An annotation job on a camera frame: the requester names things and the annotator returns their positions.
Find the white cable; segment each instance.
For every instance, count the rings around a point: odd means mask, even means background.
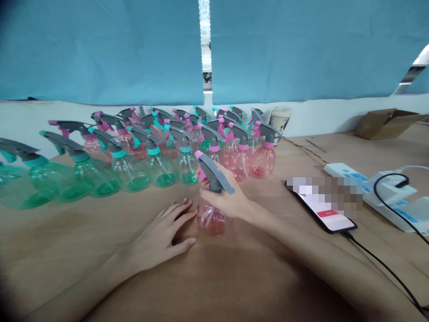
[[[394,172],[402,173],[402,171],[404,171],[405,169],[408,169],[408,168],[422,168],[422,169],[429,170],[429,167],[425,167],[422,165],[406,165],[406,166],[400,167],[399,169],[395,170]]]

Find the brown table surface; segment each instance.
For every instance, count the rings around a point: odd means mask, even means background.
[[[428,138],[429,127],[414,124],[394,139],[368,141],[352,133],[339,133],[293,141],[329,162],[346,163],[370,177],[404,165],[428,166]],[[392,280],[351,242],[325,233],[283,186],[287,177],[328,177],[322,171],[324,163],[285,141],[276,147],[276,153],[274,174],[268,180],[250,179],[241,184],[245,194],[367,262],[381,278]],[[71,164],[67,157],[54,160]],[[429,172],[410,169],[405,174],[419,197],[429,195]],[[106,199],[49,203],[27,211],[1,207],[2,267],[18,312],[34,310],[86,276],[172,201],[197,199],[197,195],[198,186],[176,184],[136,194],[119,192]],[[396,272],[422,305],[429,304],[427,245],[366,204],[353,219],[359,226],[353,233],[356,239]],[[234,222],[234,231],[231,240],[198,236],[188,253],[126,281],[86,320],[309,321],[315,316],[318,321],[353,320],[348,304],[276,241],[241,221]],[[197,235],[196,223],[190,223],[179,235]]]

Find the power strip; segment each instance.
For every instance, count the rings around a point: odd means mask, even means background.
[[[382,214],[399,229],[405,231],[406,233],[414,233],[414,230],[404,220],[400,219],[398,215],[395,214],[392,210],[390,210],[384,205],[378,206],[371,202],[371,200],[369,199],[369,195],[372,194],[372,189],[368,188],[365,185],[365,181],[368,181],[369,179],[363,174],[357,172],[355,169],[350,168],[344,163],[329,163],[323,168],[323,170],[330,174],[332,177],[336,178],[356,178],[356,181],[354,181],[356,183],[356,186],[362,184],[363,201],[365,201],[368,205],[370,205],[372,208]],[[408,205],[408,203],[405,200],[400,200],[396,204],[390,206],[395,211],[397,211],[403,218],[409,221],[418,231],[420,231],[422,235],[429,236],[429,217],[425,221],[413,218],[403,210],[404,205]]]

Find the white wall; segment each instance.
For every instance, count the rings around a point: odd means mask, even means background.
[[[211,112],[213,107],[212,94],[205,95],[204,109]],[[421,114],[429,114],[429,94],[394,95],[390,97],[359,98],[353,100],[316,100],[307,102],[285,102],[269,104],[239,104],[237,107],[250,113],[250,108],[256,107],[268,112],[274,107],[283,105],[292,108],[293,114],[286,127],[288,137],[311,136],[333,132],[351,131],[359,119],[368,111],[387,108],[397,108]],[[192,106],[158,106],[171,111],[180,108],[193,113]],[[20,141],[41,149],[41,154],[51,158],[57,155],[54,146],[41,137],[40,130],[56,131],[56,127],[48,125],[47,121],[76,120],[93,124],[91,113],[102,110],[107,114],[116,114],[126,107],[123,106],[91,106],[68,102],[43,101],[0,101],[1,126],[0,137]],[[72,140],[82,143],[80,134],[72,133]]]

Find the red button on screen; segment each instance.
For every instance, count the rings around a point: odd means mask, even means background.
[[[317,215],[319,217],[328,217],[328,216],[333,216],[333,215],[339,215],[339,213],[337,213],[335,210],[325,210],[322,212],[318,212]]]

